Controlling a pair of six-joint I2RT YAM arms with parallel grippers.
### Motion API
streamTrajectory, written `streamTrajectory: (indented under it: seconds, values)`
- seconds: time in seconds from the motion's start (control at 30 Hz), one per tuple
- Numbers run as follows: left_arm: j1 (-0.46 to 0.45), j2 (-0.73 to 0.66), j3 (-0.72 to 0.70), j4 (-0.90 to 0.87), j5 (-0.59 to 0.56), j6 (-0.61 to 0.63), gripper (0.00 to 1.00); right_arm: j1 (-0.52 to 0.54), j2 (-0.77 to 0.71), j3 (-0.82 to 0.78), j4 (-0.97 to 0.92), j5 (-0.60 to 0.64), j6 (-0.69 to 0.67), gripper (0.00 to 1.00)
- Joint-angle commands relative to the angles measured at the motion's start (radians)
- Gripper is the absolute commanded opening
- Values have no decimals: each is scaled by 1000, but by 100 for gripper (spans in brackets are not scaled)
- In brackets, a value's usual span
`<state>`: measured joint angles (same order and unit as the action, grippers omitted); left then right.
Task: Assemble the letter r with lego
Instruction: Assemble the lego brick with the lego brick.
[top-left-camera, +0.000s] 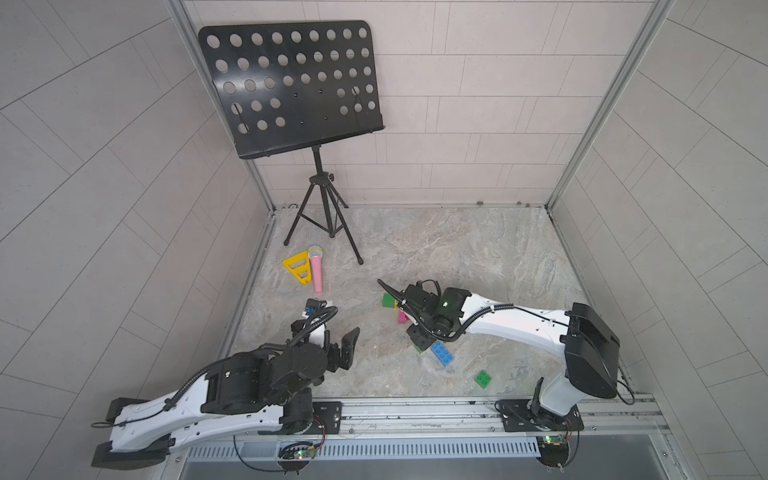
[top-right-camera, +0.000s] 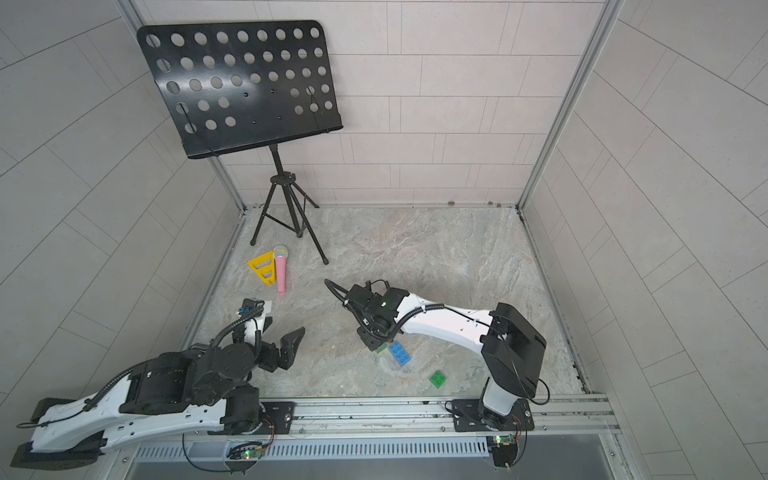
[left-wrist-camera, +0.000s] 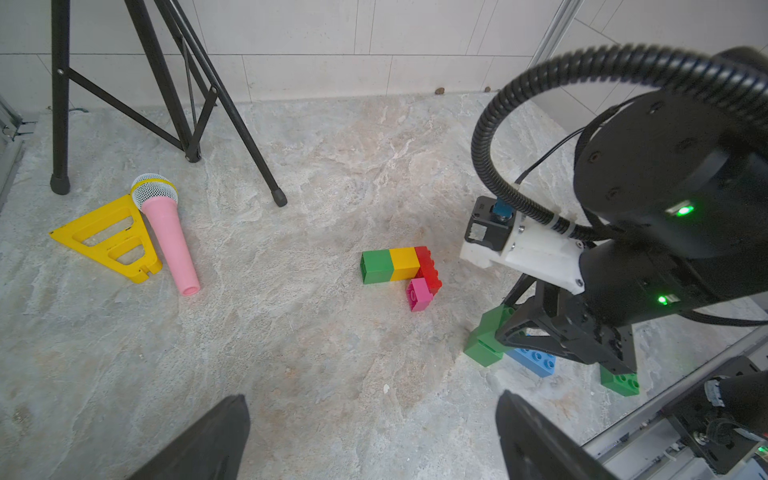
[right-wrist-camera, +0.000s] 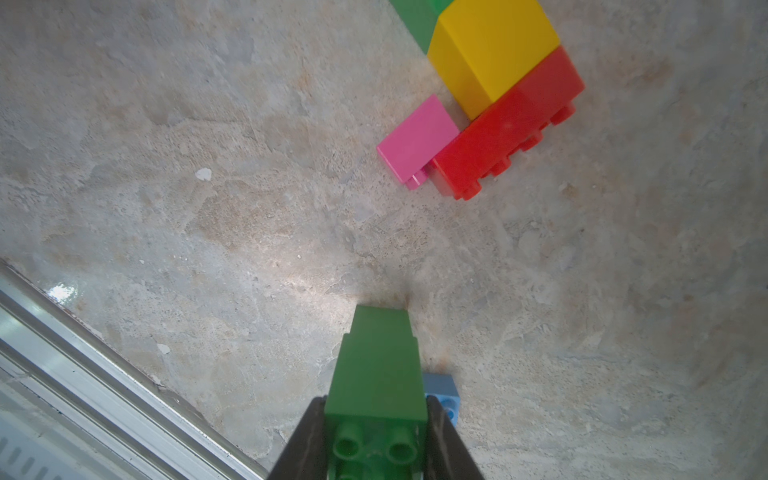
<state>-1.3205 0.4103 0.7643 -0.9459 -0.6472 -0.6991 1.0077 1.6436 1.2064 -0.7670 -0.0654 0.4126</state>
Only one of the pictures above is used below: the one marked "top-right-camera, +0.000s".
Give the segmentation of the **blue lego brick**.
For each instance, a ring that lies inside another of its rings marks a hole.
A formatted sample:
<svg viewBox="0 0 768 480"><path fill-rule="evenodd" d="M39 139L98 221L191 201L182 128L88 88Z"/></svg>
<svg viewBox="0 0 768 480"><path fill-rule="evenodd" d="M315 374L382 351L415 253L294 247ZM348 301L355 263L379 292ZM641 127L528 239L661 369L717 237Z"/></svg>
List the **blue lego brick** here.
<svg viewBox="0 0 768 480"><path fill-rule="evenodd" d="M399 366L405 366L411 360L410 355L398 341L392 342L388 350Z"/></svg>

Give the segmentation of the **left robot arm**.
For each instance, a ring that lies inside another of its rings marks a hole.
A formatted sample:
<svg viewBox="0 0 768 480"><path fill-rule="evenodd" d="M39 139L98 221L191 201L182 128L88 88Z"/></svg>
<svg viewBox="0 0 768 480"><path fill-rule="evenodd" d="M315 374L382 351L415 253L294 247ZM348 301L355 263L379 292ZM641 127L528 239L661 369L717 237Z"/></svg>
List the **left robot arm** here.
<svg viewBox="0 0 768 480"><path fill-rule="evenodd" d="M105 453L148 438L188 432L274 435L278 426L261 402L252 372L289 369L306 330L267 343L270 303L244 301L235 321L209 342L166 352L116 374L79 400L44 398L31 419L29 442L11 467L61 471L95 463Z"/></svg>

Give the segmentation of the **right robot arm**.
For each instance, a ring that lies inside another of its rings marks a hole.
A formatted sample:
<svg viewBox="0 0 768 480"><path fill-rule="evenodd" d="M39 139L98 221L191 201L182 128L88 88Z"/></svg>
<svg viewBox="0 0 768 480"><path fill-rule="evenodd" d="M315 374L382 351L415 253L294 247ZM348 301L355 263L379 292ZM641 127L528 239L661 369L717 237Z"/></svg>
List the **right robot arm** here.
<svg viewBox="0 0 768 480"><path fill-rule="evenodd" d="M500 303L492 310L468 310L426 300L385 283L373 291L372 282L345 289L326 279L325 286L358 324L357 334L371 350L395 343L399 334L424 335L459 345L480 355L490 373L476 411L457 400L456 416L481 429L518 432L531 430L527 419L535 402L547 342L513 306Z"/></svg>

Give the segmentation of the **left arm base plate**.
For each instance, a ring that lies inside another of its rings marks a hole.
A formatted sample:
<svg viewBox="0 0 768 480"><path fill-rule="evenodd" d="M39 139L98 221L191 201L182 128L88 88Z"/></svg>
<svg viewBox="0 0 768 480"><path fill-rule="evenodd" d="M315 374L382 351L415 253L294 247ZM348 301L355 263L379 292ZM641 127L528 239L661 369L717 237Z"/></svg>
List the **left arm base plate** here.
<svg viewBox="0 0 768 480"><path fill-rule="evenodd" d="M228 435L287 435L291 432L297 403L293 401L266 401L258 407L245 404L234 407L225 423Z"/></svg>

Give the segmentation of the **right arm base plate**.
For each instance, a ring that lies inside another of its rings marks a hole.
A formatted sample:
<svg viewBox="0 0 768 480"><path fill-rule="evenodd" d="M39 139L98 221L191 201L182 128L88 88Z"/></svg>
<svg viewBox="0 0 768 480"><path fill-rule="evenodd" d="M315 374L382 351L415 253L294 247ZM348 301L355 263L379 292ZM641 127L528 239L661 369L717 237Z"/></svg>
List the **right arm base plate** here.
<svg viewBox="0 0 768 480"><path fill-rule="evenodd" d="M444 407L452 415L456 432L512 432L532 431L535 424L528 401L518 399L506 416L487 408L480 399L454 399Z"/></svg>

